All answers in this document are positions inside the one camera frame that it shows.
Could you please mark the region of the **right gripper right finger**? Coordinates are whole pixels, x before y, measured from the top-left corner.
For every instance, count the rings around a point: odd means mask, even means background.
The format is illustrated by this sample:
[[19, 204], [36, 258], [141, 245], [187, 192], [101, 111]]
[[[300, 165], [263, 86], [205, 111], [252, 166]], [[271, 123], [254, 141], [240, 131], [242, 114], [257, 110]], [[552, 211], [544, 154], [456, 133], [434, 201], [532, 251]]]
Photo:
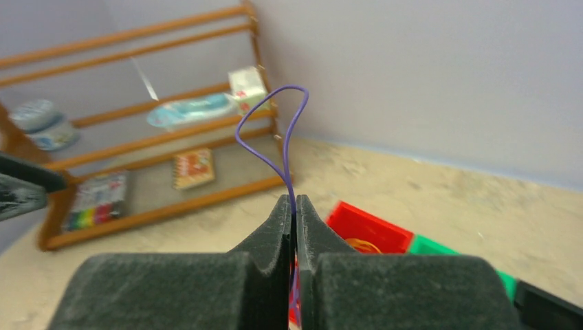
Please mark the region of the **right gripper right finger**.
[[519, 329], [495, 269], [477, 256], [363, 254], [296, 199], [303, 329]]

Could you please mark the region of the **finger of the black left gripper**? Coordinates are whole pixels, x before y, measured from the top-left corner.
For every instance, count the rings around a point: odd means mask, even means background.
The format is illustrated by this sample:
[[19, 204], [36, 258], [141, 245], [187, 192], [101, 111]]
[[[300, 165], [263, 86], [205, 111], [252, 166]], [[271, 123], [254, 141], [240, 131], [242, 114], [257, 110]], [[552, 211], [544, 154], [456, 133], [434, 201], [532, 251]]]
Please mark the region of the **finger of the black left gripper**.
[[66, 189], [65, 176], [38, 164], [1, 153], [1, 220], [48, 205], [48, 197]]

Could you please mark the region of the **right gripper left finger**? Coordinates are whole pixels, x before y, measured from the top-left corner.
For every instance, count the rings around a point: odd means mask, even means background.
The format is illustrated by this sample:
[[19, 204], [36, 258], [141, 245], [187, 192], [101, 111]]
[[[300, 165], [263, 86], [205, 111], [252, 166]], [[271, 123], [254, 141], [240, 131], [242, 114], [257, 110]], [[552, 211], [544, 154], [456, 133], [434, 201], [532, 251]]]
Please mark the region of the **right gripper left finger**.
[[110, 253], [74, 273], [50, 329], [286, 329], [291, 207], [225, 253]]

